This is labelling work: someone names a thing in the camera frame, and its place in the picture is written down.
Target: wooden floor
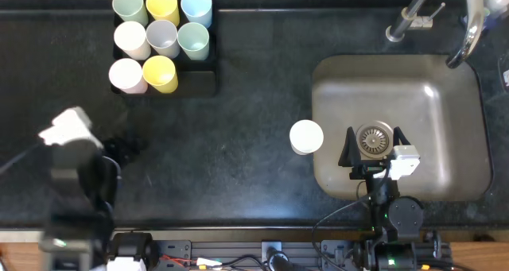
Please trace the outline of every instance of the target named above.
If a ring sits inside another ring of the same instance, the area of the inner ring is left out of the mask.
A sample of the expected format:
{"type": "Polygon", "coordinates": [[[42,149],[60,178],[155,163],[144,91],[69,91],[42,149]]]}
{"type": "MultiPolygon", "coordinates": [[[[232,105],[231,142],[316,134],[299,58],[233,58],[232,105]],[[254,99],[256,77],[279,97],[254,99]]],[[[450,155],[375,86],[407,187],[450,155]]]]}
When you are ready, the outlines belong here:
{"type": "MultiPolygon", "coordinates": [[[[509,270],[509,243],[452,243],[454,261],[476,271],[509,270]]],[[[41,255],[36,243],[0,243],[7,271],[41,270],[41,255]]]]}

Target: faucet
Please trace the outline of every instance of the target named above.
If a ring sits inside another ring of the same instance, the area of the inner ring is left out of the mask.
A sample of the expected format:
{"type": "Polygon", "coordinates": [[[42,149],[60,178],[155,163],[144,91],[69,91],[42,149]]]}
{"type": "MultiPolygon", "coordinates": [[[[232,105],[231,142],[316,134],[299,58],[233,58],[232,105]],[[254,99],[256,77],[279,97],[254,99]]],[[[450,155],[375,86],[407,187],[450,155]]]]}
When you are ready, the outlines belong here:
{"type": "MultiPolygon", "coordinates": [[[[386,30],[386,36],[389,41],[399,42],[403,40],[405,31],[414,27],[415,21],[418,19],[417,13],[421,9],[425,0],[412,0],[408,7],[403,8],[401,14],[394,25],[386,30]]],[[[483,0],[467,0],[468,6],[468,23],[467,31],[463,39],[463,43],[457,49],[456,53],[451,54],[445,63],[449,68],[457,68],[464,60],[466,60],[477,45],[480,34],[484,25],[484,2],[483,0]]],[[[435,12],[431,17],[425,17],[421,23],[433,21],[433,17],[438,13],[435,12]]]]}

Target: sink drain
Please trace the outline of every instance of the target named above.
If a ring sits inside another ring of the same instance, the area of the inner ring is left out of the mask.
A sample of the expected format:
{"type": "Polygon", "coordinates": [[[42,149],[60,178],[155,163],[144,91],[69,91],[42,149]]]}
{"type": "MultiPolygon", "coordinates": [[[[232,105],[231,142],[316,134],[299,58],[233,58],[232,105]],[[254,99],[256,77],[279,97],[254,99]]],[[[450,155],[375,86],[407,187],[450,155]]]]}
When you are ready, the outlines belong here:
{"type": "Polygon", "coordinates": [[[360,151],[371,158],[386,156],[392,145],[392,129],[384,122],[373,121],[357,130],[357,145],[360,151]]]}

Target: yellow cup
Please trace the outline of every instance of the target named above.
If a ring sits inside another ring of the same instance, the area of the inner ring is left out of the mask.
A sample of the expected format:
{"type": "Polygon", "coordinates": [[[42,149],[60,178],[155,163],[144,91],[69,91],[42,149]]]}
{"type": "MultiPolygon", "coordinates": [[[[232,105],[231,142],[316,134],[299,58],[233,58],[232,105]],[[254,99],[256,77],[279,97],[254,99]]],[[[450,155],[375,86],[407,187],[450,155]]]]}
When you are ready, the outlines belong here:
{"type": "Polygon", "coordinates": [[[146,0],[146,8],[156,20],[171,21],[175,26],[181,22],[177,0],[146,0]]]}
{"type": "Polygon", "coordinates": [[[152,56],[143,64],[143,78],[161,93],[172,93],[178,87],[175,64],[166,56],[152,56]]]}

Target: stainless steel sink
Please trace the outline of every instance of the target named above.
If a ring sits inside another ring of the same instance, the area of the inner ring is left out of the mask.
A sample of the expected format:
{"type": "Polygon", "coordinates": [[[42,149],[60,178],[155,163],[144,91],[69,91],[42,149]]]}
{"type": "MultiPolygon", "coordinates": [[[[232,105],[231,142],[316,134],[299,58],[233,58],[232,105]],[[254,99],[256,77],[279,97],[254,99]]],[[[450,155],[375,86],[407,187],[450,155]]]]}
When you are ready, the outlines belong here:
{"type": "MultiPolygon", "coordinates": [[[[314,153],[318,184],[354,199],[358,180],[338,167],[346,131],[357,131],[363,158],[381,158],[399,126],[421,155],[402,195],[423,200],[478,199],[492,173],[475,72],[445,66],[446,56],[333,56],[313,73],[313,121],[324,131],[314,153]]],[[[360,194],[365,193],[362,187],[360,194]]]]}

